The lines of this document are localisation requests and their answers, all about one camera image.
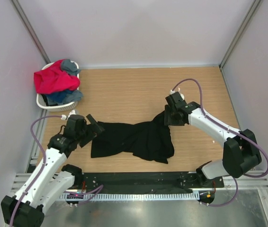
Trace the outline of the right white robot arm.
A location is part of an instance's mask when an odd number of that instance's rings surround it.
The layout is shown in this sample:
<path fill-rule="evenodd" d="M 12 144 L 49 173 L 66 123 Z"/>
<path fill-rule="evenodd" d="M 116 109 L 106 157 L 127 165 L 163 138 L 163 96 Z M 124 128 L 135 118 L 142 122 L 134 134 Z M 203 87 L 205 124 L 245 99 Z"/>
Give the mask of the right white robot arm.
<path fill-rule="evenodd" d="M 257 141 L 251 130 L 241 131 L 216 119 L 196 102 L 187 103 L 180 92 L 166 97 L 164 124 L 197 127 L 223 148 L 221 160 L 209 161 L 196 169 L 196 182 L 209 187 L 215 178 L 230 175 L 239 178 L 262 162 Z"/>

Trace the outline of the black t shirt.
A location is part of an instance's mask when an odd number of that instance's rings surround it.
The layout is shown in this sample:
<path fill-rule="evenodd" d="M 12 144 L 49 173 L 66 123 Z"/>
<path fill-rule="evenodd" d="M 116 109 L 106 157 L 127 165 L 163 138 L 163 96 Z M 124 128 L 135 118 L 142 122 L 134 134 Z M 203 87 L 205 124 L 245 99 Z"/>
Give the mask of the black t shirt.
<path fill-rule="evenodd" d="M 148 122 L 98 124 L 105 130 L 92 141 L 92 158 L 128 152 L 143 160 L 168 164 L 168 158 L 174 156 L 170 129 L 164 125 L 164 112 Z"/>

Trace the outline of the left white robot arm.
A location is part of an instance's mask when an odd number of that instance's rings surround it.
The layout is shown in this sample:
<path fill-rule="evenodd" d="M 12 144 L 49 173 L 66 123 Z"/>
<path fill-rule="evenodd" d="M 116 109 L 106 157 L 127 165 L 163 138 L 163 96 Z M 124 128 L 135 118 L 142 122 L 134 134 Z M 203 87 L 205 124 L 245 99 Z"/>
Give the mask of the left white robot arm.
<path fill-rule="evenodd" d="M 65 120 L 60 131 L 51 137 L 43 158 L 23 186 L 1 201 L 4 222 L 11 227 L 39 227 L 55 201 L 67 192 L 82 186 L 82 169 L 65 165 L 56 171 L 77 147 L 84 147 L 100 135 L 101 127 L 91 114 L 82 116 L 71 111 L 60 115 Z"/>

